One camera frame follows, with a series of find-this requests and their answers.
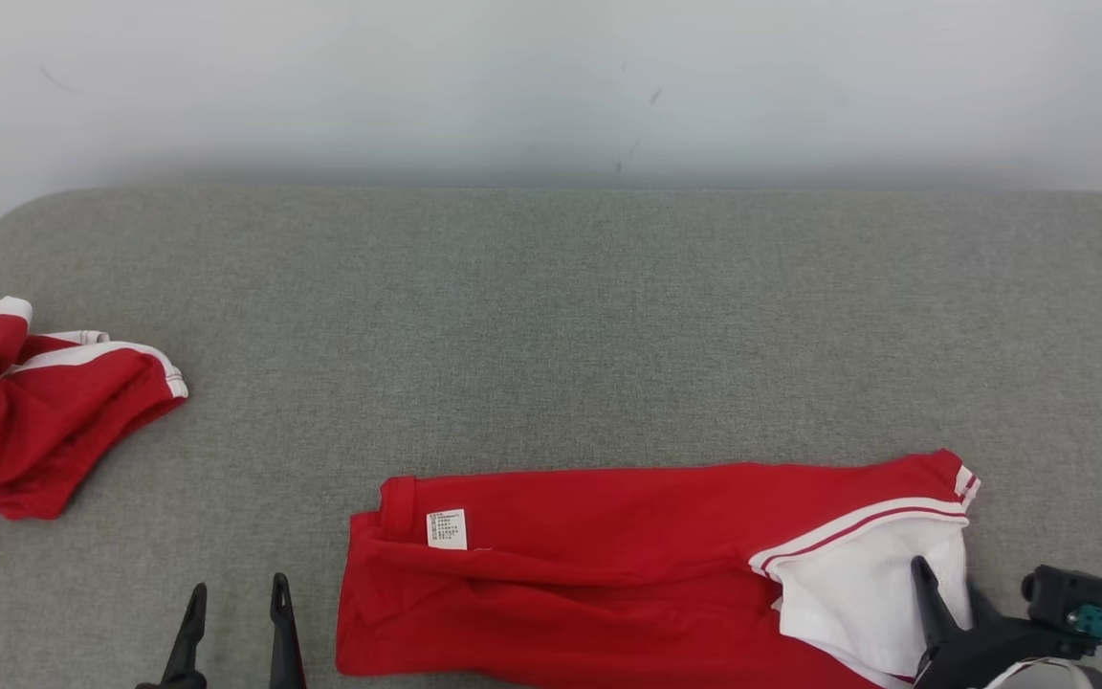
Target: sleeve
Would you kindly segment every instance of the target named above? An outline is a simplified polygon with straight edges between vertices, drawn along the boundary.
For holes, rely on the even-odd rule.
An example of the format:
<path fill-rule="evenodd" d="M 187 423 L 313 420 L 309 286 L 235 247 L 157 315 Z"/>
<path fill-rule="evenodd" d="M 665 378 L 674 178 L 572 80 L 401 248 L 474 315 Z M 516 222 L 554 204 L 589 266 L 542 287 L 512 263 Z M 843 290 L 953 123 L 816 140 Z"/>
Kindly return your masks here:
<path fill-rule="evenodd" d="M 971 627 L 962 529 L 980 481 L 958 463 L 934 497 L 901 497 L 756 555 L 752 567 L 782 584 L 779 631 L 825 650 L 879 686 L 905 686 L 925 653 L 910 560 L 921 555 L 961 627 Z"/>

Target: red stripe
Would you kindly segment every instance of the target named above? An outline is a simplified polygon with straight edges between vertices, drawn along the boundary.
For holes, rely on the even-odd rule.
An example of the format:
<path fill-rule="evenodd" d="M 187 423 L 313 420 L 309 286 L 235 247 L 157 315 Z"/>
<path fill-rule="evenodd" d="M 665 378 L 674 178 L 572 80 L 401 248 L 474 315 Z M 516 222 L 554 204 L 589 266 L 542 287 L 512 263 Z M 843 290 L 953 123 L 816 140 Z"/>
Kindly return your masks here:
<path fill-rule="evenodd" d="M 797 550 L 796 553 L 771 555 L 771 557 L 768 558 L 768 559 L 766 559 L 765 563 L 761 563 L 761 566 L 759 566 L 759 568 L 760 568 L 760 570 L 763 570 L 763 571 L 766 572 L 766 571 L 768 571 L 769 563 L 773 562 L 773 560 L 775 560 L 775 559 L 778 559 L 778 558 L 796 558 L 798 555 L 809 553 L 810 550 L 817 550 L 819 548 L 822 548 L 823 546 L 827 546 L 828 543 L 831 543 L 836 538 L 843 538 L 843 537 L 852 534 L 853 531 L 857 531 L 858 528 L 861 528 L 863 526 L 866 526 L 866 524 L 872 523 L 872 520 L 875 520 L 877 518 L 886 518 L 887 516 L 903 514 L 903 513 L 922 513 L 922 514 L 941 515 L 941 516 L 957 516 L 957 518 L 962 518 L 962 516 L 968 516 L 968 515 L 965 515 L 963 513 L 946 513 L 943 510 L 932 509 L 931 507 L 899 507 L 899 509 L 886 510 L 884 513 L 878 513 L 878 514 L 871 515 L 871 516 L 868 516 L 868 518 L 863 518 L 862 520 L 858 520 L 857 524 L 854 524 L 854 525 L 850 526 L 849 528 L 845 528 L 843 531 L 839 531 L 839 532 L 832 534 L 832 536 L 828 536 L 827 538 L 823 538 L 823 540 L 819 540 L 818 543 L 814 543 L 813 546 L 807 546 L 806 548 L 802 548 L 801 550 Z"/>
<path fill-rule="evenodd" d="M 961 493 L 959 493 L 959 497 L 966 496 L 968 495 L 968 491 L 972 489 L 972 487 L 974 487 L 974 485 L 975 485 L 975 474 L 973 474 L 971 476 L 971 478 L 968 478 L 968 485 L 965 485 L 965 487 L 963 487 L 963 489 L 961 491 Z"/>

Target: gray couch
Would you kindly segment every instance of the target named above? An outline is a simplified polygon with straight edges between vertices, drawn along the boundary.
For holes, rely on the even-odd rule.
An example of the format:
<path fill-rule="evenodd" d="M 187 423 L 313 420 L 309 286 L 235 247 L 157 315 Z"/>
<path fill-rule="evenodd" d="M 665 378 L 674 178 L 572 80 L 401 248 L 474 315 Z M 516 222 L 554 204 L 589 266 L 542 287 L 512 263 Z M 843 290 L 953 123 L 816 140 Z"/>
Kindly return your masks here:
<path fill-rule="evenodd" d="M 1037 563 L 1102 575 L 1096 193 L 73 192 L 0 220 L 6 293 L 192 397 L 62 518 L 0 518 L 0 689 L 158 680 L 198 581 L 202 670 L 264 686 L 280 570 L 312 688 L 499 686 L 334 671 L 389 475 L 946 446 L 1006 611 Z"/>

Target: crumpled red shirt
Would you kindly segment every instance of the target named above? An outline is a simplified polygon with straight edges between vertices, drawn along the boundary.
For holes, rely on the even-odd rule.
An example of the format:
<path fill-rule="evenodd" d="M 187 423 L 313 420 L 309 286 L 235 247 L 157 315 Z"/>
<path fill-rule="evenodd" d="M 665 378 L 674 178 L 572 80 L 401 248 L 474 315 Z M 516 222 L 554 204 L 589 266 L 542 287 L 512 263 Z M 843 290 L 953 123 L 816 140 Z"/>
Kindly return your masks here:
<path fill-rule="evenodd" d="M 144 344 L 80 330 L 30 335 L 32 305 L 0 300 L 0 514 L 57 518 L 114 442 L 188 396 Z"/>

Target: folded red shirt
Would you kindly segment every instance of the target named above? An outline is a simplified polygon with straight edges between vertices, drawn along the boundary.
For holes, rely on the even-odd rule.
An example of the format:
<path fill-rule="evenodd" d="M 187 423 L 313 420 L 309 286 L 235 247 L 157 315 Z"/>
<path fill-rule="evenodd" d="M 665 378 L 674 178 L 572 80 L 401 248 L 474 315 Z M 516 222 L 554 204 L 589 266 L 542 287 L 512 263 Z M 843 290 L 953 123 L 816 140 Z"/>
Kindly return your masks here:
<path fill-rule="evenodd" d="M 550 689 L 907 689 L 921 555 L 971 620 L 980 481 L 946 450 L 865 467 L 397 476 L 352 516 L 337 669 Z"/>
<path fill-rule="evenodd" d="M 0 514 L 56 518 L 105 450 L 188 396 L 156 348 L 80 330 L 30 335 L 0 300 Z"/>

